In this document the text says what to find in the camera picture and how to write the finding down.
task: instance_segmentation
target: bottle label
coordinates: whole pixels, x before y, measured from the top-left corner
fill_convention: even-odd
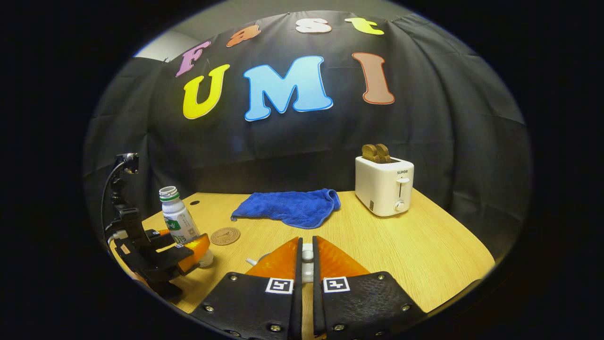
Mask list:
[[[168,230],[181,230],[181,225],[176,220],[169,220],[164,218],[165,225],[168,227]]]

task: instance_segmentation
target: blue letter m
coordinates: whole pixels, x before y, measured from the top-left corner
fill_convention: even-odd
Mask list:
[[[325,95],[320,65],[323,57],[306,56],[292,63],[285,78],[281,78],[269,65],[256,66],[245,71],[249,79],[249,111],[245,120],[251,122],[267,118],[271,109],[264,103],[264,95],[279,113],[288,108],[289,99],[298,90],[298,99],[293,108],[296,111],[325,110],[333,105],[333,100]]]

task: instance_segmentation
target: blue towel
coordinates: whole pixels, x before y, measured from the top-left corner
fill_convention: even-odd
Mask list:
[[[237,217],[268,217],[281,220],[288,226],[314,229],[334,210],[340,208],[338,193],[333,189],[309,192],[255,192],[239,205],[231,215]]]

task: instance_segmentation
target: table surface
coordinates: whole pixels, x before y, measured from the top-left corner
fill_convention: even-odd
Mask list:
[[[235,227],[241,236],[226,246],[211,244],[211,267],[195,269],[171,281],[184,291],[174,305],[191,313],[227,272],[247,272],[251,268],[247,258],[258,260],[293,237],[312,243],[313,236],[321,236],[369,272],[389,272],[426,313],[485,276],[495,265],[489,251],[469,230],[416,189],[409,210],[391,217],[373,215],[354,191],[338,195],[340,210],[332,212],[319,228],[309,230],[268,219],[231,221],[231,213],[249,194],[196,193],[183,199],[200,233],[210,236],[220,228]],[[200,203],[190,205],[196,200]],[[143,227],[166,229],[162,212],[144,220]],[[303,339],[313,339],[312,283],[303,286]]]

